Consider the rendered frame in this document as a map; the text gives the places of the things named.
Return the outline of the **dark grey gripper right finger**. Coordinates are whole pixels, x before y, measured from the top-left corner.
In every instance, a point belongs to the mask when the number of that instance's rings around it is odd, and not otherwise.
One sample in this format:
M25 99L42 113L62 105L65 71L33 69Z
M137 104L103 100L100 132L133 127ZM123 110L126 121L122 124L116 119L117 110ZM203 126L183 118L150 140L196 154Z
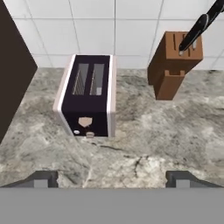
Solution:
M216 185L214 183L196 178L189 171L167 171L165 173L167 182L165 186L167 188L201 188L201 187L219 187L221 185Z

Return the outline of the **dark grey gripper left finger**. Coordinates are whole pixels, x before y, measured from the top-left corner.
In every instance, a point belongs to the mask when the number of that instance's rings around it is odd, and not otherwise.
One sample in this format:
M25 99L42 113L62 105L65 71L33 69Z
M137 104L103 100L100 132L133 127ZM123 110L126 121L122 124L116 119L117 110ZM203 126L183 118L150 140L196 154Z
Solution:
M58 177L59 174L57 171L35 171L27 178L5 185L5 187L58 188Z

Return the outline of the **dark brown cabinet side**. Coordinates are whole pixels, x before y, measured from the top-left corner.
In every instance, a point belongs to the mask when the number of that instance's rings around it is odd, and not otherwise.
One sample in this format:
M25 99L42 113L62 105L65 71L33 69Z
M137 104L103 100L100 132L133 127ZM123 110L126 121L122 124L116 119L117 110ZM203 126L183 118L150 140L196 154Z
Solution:
M0 143L37 69L4 0L0 0Z

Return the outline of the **black and white toaster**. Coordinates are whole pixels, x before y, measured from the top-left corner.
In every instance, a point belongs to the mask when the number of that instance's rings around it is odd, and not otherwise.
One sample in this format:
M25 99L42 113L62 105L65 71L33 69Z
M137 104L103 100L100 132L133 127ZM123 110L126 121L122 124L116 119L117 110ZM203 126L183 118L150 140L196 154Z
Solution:
M116 135L116 57L74 54L52 107L73 137Z

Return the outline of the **brown wooden knife block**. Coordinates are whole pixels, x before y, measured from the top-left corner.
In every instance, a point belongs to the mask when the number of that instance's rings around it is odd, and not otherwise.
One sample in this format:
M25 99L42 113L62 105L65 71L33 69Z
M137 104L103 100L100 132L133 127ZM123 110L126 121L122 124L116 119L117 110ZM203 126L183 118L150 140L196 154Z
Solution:
M179 44L185 36L186 31L166 31L148 65L148 83L157 100L172 100L186 74L203 60L202 37L179 54Z

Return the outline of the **black handled knife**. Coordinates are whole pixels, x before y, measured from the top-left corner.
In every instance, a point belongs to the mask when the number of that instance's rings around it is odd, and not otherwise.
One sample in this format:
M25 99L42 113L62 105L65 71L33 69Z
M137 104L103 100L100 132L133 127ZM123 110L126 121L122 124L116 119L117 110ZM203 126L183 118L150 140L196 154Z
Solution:
M224 0L216 0L207 13L202 14L193 25L192 29L185 35L178 46L178 53L183 54L197 38L211 25L211 23L224 12Z

